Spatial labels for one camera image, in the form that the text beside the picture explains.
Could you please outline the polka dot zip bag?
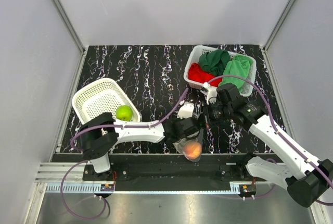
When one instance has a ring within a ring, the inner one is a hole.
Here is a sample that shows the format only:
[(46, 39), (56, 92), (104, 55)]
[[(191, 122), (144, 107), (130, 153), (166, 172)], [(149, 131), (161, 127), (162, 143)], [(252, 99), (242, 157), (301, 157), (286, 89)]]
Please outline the polka dot zip bag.
[(186, 136), (173, 143), (176, 151), (183, 155), (187, 160), (196, 163), (202, 154), (203, 130)]

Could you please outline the green fake apple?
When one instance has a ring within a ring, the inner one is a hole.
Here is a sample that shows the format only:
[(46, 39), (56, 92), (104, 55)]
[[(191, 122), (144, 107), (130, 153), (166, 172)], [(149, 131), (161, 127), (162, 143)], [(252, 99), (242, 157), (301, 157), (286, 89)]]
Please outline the green fake apple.
[(116, 111), (116, 118), (122, 121), (131, 121), (132, 116), (133, 111), (127, 105), (120, 106)]

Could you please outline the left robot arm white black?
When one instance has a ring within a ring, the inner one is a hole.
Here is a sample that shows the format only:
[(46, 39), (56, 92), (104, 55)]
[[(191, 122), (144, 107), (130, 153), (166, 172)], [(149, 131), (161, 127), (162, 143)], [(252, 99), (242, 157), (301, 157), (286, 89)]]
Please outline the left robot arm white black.
[(103, 113), (84, 124), (71, 144), (93, 165), (94, 174), (100, 180), (112, 175), (108, 152), (114, 146), (126, 142), (166, 143), (175, 146), (177, 152), (191, 161), (201, 155), (203, 131), (196, 117), (164, 117), (151, 122), (128, 122), (114, 119), (112, 113)]

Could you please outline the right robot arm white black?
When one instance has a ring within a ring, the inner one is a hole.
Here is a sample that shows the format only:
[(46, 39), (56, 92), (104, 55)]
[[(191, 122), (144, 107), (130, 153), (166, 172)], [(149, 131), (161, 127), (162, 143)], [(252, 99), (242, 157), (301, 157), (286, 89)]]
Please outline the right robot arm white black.
[(202, 103), (200, 118), (207, 128), (232, 120), (255, 135), (283, 161), (270, 163), (255, 155), (236, 167), (241, 180), (262, 178), (283, 189), (302, 207), (310, 207), (332, 187), (332, 161), (320, 160), (290, 137), (259, 102)]

